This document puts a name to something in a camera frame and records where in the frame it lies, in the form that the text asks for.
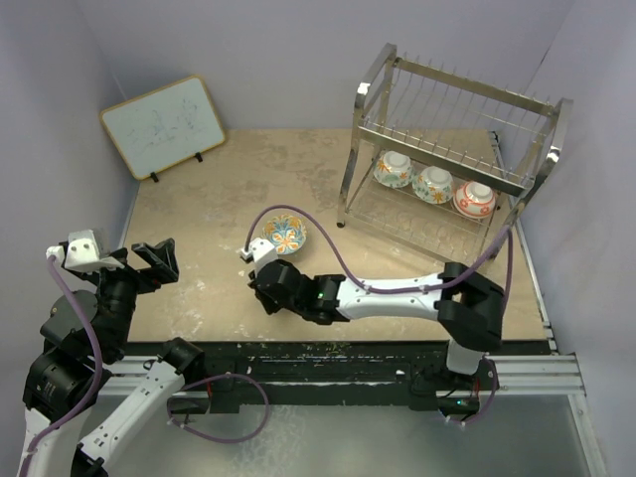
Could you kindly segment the blue orange floral bowl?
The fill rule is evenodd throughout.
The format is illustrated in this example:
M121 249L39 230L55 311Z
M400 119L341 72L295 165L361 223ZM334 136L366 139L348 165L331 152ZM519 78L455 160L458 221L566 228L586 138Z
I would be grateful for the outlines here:
M307 240L307 229L302 220L294 215L283 214L271 218L263 227L264 237L269 240L279 255L293 254Z

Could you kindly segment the orange flower green leaf bowl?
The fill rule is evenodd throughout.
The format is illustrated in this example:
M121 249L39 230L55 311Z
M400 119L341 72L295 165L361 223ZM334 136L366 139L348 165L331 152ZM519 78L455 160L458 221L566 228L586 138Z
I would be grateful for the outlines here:
M448 203L454 195L454 182L451 174L441 168L424 168L411 181L414 193L424 202L432 205Z

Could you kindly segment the red patterned bowl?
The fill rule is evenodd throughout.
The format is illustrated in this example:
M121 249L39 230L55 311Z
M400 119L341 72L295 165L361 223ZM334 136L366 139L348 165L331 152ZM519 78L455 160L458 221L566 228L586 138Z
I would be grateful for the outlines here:
M469 219L482 220L494 212L496 196L490 187L470 181L457 188L452 202L459 214Z

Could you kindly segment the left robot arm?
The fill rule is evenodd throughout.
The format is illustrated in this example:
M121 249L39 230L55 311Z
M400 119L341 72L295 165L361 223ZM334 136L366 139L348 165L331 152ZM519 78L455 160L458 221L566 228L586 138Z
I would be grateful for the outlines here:
M93 230L70 234L46 251L47 268L63 294L41 327L42 354L23 393L26 432L21 476L105 476L123 447L170 396L204 379L204 353L182 338L163 345L141 383L86 437L80 431L108 366L124 356L139 295L179 279L175 242L136 243L146 262L129 265L128 249L105 249Z

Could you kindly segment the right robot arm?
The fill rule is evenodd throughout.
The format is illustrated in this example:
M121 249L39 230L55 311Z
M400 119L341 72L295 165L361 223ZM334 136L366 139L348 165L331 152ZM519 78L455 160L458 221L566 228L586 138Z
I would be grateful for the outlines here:
M506 290L459 262L413 279L362 280L309 277L277 259L251 272L248 286L266 313L284 309L318 325L377 317L437 322L450 336L441 374L454 389L473 382L482 356L502 344Z

